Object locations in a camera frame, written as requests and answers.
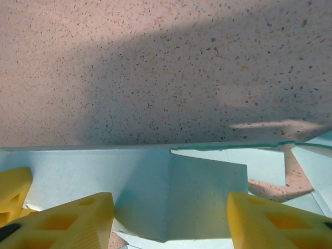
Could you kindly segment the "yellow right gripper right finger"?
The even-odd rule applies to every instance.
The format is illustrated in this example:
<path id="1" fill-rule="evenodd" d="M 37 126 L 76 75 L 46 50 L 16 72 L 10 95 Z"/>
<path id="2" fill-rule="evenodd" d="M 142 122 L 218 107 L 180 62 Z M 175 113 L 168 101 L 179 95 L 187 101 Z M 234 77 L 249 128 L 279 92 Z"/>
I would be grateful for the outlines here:
<path id="1" fill-rule="evenodd" d="M 234 249 L 332 249 L 332 218 L 231 192 L 227 219 Z"/>

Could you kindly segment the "light blue paper box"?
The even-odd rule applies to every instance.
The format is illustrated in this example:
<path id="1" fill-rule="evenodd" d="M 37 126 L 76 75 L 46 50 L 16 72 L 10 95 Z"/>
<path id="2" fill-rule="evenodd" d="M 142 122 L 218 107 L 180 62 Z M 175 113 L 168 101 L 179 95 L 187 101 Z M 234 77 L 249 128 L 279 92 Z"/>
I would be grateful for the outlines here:
<path id="1" fill-rule="evenodd" d="M 110 192 L 120 249 L 234 249 L 231 192 L 332 218 L 331 132 L 304 143 L 0 148 L 0 172 L 16 168 L 31 170 L 23 208 L 38 212 Z"/>

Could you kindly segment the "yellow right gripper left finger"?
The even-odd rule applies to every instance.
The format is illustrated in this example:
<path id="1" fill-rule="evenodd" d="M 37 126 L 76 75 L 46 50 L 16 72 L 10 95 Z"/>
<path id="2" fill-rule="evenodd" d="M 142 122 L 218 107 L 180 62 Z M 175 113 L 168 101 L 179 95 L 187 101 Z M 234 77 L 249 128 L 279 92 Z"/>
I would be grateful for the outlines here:
<path id="1" fill-rule="evenodd" d="M 18 218 L 0 228 L 0 249 L 107 249 L 113 197 L 100 192 Z"/>

